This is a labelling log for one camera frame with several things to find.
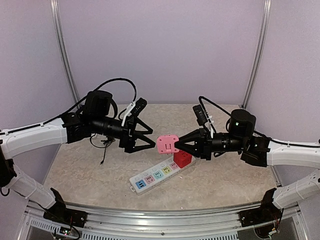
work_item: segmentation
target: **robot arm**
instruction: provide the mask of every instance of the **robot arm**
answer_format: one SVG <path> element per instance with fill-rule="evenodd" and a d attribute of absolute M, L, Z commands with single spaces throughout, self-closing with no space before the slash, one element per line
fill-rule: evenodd
<path fill-rule="evenodd" d="M 112 95 L 105 91 L 95 90 L 88 93 L 84 106 L 77 112 L 68 112 L 49 122 L 16 129 L 4 129 L 0 132 L 0 187 L 13 190 L 38 203 L 47 210 L 45 218 L 61 222 L 70 222 L 74 226 L 83 227 L 86 213 L 67 209 L 66 205 L 55 189 L 48 189 L 33 178 L 25 174 L 13 162 L 13 157 L 21 153 L 55 144 L 70 144 L 100 134 L 119 139 L 119 147 L 126 153 L 150 149 L 155 142 L 145 135 L 152 134 L 153 130 L 138 118 L 139 113 L 146 107 L 147 101 L 140 98 L 130 104 L 130 111 L 121 121 L 114 117 L 107 117 L 110 106 L 113 106 L 117 115 L 116 104 Z M 140 124 L 146 130 L 136 130 Z M 147 144 L 136 146 L 137 139 Z"/>
<path fill-rule="evenodd" d="M 272 221 L 274 217 L 279 219 L 281 209 L 320 193 L 319 143 L 282 142 L 261 133 L 262 136 L 254 136 L 256 117 L 244 109 L 232 111 L 226 123 L 227 132 L 213 134 L 205 126 L 210 120 L 206 110 L 201 105 L 194 106 L 193 110 L 203 128 L 180 137 L 174 144 L 177 149 L 206 160 L 211 160 L 212 153 L 238 152 L 241 160 L 253 166 L 291 165 L 317 169 L 288 186 L 267 191 L 259 208 L 240 212 L 243 227 Z"/>

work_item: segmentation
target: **red block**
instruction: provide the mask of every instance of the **red block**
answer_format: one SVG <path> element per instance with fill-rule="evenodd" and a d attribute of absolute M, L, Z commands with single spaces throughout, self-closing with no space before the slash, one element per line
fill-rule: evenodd
<path fill-rule="evenodd" d="M 173 161 L 179 166 L 179 168 L 183 168 L 191 163 L 192 155 L 185 152 L 179 151 L 173 154 Z"/>

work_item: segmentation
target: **yellow outlet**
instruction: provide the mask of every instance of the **yellow outlet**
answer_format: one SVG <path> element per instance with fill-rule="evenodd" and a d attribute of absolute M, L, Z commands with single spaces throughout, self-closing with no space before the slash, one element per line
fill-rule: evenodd
<path fill-rule="evenodd" d="M 170 167 L 166 166 L 166 167 L 162 168 L 162 171 L 164 172 L 164 174 L 168 174 L 171 172 L 171 169 L 170 169 Z"/>

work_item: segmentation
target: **marble-patterned surface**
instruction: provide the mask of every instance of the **marble-patterned surface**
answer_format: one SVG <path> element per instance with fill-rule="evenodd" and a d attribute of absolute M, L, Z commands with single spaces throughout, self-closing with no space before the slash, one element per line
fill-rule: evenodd
<path fill-rule="evenodd" d="M 148 104 L 140 119 L 153 128 L 154 141 L 164 134 L 185 135 L 198 128 L 194 104 Z M 228 116 L 207 105 L 218 132 L 225 132 Z M 229 112 L 235 105 L 224 105 Z M 93 139 L 100 144 L 101 138 Z M 260 201 L 274 188 L 269 168 L 250 166 L 237 153 L 226 153 L 197 163 L 171 180 L 138 196 L 130 190 L 129 178 L 167 159 L 157 149 L 124 153 L 114 142 L 100 165 L 104 150 L 88 139 L 61 146 L 45 185 L 60 192 L 67 202 L 135 210 L 185 210 L 226 207 Z"/>

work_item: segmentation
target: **blue outlet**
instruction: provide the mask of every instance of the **blue outlet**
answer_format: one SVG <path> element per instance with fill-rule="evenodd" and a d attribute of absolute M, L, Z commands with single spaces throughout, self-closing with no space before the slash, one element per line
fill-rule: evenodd
<path fill-rule="evenodd" d="M 135 184 L 138 187 L 138 189 L 142 189 L 143 187 L 147 186 L 147 184 L 143 180 L 137 181 Z"/>
<path fill-rule="evenodd" d="M 160 179 L 162 178 L 164 175 L 162 174 L 161 171 L 157 171 L 153 174 L 153 176 L 155 177 L 155 179 Z"/>

